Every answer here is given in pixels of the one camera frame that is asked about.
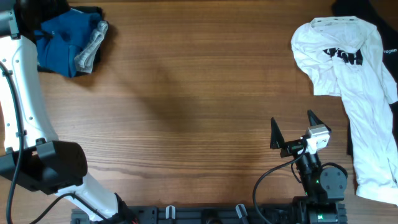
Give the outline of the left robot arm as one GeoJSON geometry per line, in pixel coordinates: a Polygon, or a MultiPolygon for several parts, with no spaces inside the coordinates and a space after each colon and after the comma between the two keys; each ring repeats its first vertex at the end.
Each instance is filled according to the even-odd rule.
{"type": "Polygon", "coordinates": [[[85,153],[75,142],[60,141],[45,108],[37,71],[34,32],[45,1],[1,3],[1,109],[5,155],[1,176],[11,181],[6,221],[12,222],[15,189],[68,199],[96,223],[137,223],[138,216],[120,196],[89,172],[85,153]]]}

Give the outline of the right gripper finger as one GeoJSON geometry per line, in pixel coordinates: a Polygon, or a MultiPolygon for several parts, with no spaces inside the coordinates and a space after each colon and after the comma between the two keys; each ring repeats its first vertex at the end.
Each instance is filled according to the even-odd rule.
{"type": "Polygon", "coordinates": [[[283,148],[285,141],[283,135],[277,125],[277,122],[274,117],[271,118],[271,138],[270,138],[270,148],[271,149],[280,149],[283,148]]]}
{"type": "Polygon", "coordinates": [[[327,126],[322,120],[320,120],[312,110],[307,111],[307,116],[310,126],[324,125],[327,130],[331,132],[331,128],[327,126]]]}

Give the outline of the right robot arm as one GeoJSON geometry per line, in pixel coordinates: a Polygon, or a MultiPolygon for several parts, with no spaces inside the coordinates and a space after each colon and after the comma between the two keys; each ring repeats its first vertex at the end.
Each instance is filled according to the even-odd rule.
{"type": "Polygon", "coordinates": [[[333,162],[321,163],[318,151],[327,147],[331,129],[312,110],[307,111],[310,127],[300,139],[285,141],[274,118],[271,119],[271,149],[280,156],[292,157],[295,178],[305,195],[296,196],[286,205],[262,209],[271,223],[346,223],[344,200],[348,173],[333,162]]]}

